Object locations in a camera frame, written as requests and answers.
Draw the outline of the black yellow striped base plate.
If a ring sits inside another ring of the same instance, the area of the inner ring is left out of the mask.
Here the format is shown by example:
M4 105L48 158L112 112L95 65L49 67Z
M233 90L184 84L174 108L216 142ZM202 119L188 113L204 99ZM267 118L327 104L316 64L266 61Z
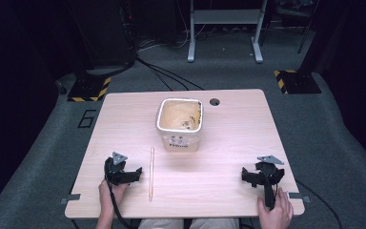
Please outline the black yellow striped base plate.
M310 74L297 71L274 71L278 87L283 94L320 94L321 90Z
M105 96L110 82L109 77L77 78L68 93L68 101L100 101Z

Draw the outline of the person's left hand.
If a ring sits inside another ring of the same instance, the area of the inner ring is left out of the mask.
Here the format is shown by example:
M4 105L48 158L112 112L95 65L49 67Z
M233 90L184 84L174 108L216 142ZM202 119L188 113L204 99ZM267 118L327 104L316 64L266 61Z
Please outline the person's left hand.
M112 204L111 191L113 192L116 203L119 204L128 187L128 184L108 185L105 179L102 180L102 182L98 186L99 199L101 204L101 213L99 218L101 221L113 219L114 209Z

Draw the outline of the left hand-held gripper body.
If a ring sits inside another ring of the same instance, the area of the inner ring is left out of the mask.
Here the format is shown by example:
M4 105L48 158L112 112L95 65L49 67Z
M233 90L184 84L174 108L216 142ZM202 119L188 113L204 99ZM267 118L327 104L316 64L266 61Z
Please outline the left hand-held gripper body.
M126 156L113 152L112 156L105 160L104 173L106 181L113 185L131 182L128 174L124 171L127 159Z

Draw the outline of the person's right hand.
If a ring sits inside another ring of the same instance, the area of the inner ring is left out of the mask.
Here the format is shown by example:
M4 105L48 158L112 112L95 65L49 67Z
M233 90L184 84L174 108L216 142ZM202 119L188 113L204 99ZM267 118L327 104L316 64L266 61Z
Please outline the person's right hand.
M294 207L281 188L276 194L274 209L269 211L263 198L257 199L257 212L261 229L287 229L294 216Z

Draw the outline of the white metal stand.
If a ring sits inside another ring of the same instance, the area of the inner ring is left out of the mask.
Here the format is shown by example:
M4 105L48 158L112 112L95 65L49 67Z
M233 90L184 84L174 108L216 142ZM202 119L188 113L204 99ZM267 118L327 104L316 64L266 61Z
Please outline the white metal stand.
M190 0L190 45L187 61L194 62L195 25L256 25L251 43L256 63L262 63L263 57L259 45L259 36L264 21L268 0L262 0L259 10L196 10L194 0Z

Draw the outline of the grey tape piece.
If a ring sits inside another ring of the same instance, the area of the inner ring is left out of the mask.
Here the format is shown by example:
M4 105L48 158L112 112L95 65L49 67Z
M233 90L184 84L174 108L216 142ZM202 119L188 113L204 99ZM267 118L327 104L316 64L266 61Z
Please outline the grey tape piece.
M79 200L80 196L81 194L68 194L65 198L61 198L59 203L61 205L66 205L69 201Z
M301 193L294 193L294 192L287 192L287 196L288 198L291 198L291 199L299 199L299 200L302 200L303 202L311 202L311 197L309 196L303 196Z

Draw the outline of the black cabinet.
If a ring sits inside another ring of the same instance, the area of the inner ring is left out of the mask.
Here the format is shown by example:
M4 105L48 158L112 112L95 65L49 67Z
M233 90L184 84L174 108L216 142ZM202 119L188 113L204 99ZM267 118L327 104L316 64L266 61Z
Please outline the black cabinet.
M67 0L94 67L130 68L136 57L131 0Z

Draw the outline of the white instant noodle cup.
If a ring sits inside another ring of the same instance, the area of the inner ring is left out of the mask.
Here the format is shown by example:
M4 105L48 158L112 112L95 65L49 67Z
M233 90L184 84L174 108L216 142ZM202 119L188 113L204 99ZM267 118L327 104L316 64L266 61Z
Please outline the white instant noodle cup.
M198 99L170 97L159 106L156 129L169 152L196 152L202 131L203 104Z

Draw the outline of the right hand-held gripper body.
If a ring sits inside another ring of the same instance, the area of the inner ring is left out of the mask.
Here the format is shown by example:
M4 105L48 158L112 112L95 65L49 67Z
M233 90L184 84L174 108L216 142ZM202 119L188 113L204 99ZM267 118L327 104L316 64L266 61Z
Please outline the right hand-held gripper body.
M275 193L273 186L277 185L284 177L283 169L278 169L275 165L283 164L282 161L274 156L259 156L255 168L264 177L264 198L265 206L272 211L275 208Z

